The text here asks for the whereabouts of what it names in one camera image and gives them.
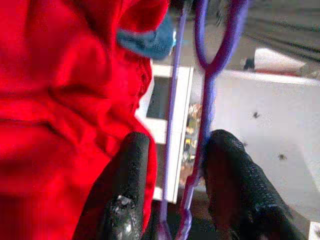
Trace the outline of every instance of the blue cloth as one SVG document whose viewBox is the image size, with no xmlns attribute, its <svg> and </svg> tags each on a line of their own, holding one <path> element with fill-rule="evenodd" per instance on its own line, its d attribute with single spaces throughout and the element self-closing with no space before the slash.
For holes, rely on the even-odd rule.
<svg viewBox="0 0 320 240">
<path fill-rule="evenodd" d="M 116 40 L 122 47 L 154 60 L 166 58 L 174 45 L 174 28 L 167 12 L 156 31 L 145 33 L 118 30 Z"/>
</svg>

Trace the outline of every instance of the gray fabric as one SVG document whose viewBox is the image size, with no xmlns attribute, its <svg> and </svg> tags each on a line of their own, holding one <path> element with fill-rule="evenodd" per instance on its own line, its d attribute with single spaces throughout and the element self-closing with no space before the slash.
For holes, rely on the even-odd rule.
<svg viewBox="0 0 320 240">
<path fill-rule="evenodd" d="M 295 59 L 320 63 L 320 1 L 253 1 L 243 34 Z"/>
</svg>

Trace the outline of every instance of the white surface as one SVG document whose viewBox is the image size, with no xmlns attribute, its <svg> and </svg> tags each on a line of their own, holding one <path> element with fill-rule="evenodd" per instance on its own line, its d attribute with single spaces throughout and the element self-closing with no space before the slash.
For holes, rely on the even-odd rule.
<svg viewBox="0 0 320 240">
<path fill-rule="evenodd" d="M 273 72 L 296 72 L 305 62 L 278 53 L 268 48 L 258 48 L 254 53 L 254 69 Z"/>
<path fill-rule="evenodd" d="M 153 75 L 156 77 L 170 78 L 172 76 L 172 67 L 169 65 L 153 65 Z M 193 77 L 193 68 L 179 67 L 177 76 L 177 93 L 175 96 L 174 110 L 173 110 L 173 123 L 171 135 L 171 149 L 169 153 L 169 172 L 168 172 L 168 187 L 166 199 L 175 203 L 178 195 L 180 168 L 181 168 L 181 155 L 185 140 L 186 123 L 188 117 L 189 100 L 191 93 L 191 83 Z M 150 103 L 147 94 L 142 97 L 143 102 Z M 146 115 L 137 114 L 136 116 L 141 122 L 149 129 L 157 144 L 166 143 L 167 121 L 163 119 L 156 119 L 151 117 L 144 117 Z M 162 190 L 156 187 L 153 199 L 162 199 Z"/>
<path fill-rule="evenodd" d="M 309 240 L 320 240 L 320 223 L 312 221 L 310 223 Z"/>
<path fill-rule="evenodd" d="M 214 129 L 247 143 L 246 150 L 287 204 L 320 222 L 320 83 L 225 71 L 216 87 Z M 279 160 L 280 154 L 286 160 Z"/>
<path fill-rule="evenodd" d="M 190 104 L 200 104 L 204 87 L 204 75 L 197 69 L 193 71 Z"/>
</svg>

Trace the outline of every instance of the white frame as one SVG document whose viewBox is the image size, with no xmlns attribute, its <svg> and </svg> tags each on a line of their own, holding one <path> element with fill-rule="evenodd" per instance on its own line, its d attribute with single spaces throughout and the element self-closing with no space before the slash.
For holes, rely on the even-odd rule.
<svg viewBox="0 0 320 240">
<path fill-rule="evenodd" d="M 170 78 L 173 68 L 169 65 L 153 65 L 152 72 L 156 77 Z M 166 199 L 170 203 L 176 203 L 180 170 L 182 162 L 182 153 L 184 149 L 186 124 L 189 111 L 189 102 L 191 94 L 191 85 L 193 79 L 193 67 L 179 67 L 177 75 L 177 92 L 174 102 L 173 122 L 172 122 L 172 138 L 169 153 L 169 172 L 168 172 L 168 188 Z M 149 129 L 151 135 L 157 144 L 166 143 L 167 121 L 157 118 L 144 117 L 141 119 L 143 124 Z M 162 189 L 156 187 L 153 194 L 154 200 L 162 199 Z"/>
</svg>

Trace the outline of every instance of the red fabric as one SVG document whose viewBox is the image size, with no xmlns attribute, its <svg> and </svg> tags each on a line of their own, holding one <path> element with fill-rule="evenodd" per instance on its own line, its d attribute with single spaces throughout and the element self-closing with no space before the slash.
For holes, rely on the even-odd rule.
<svg viewBox="0 0 320 240">
<path fill-rule="evenodd" d="M 167 0 L 9 0 L 0 7 L 0 238 L 70 240 L 90 188 L 132 131 L 150 60 L 116 29 L 154 30 Z M 148 222 L 156 181 L 149 149 Z"/>
</svg>

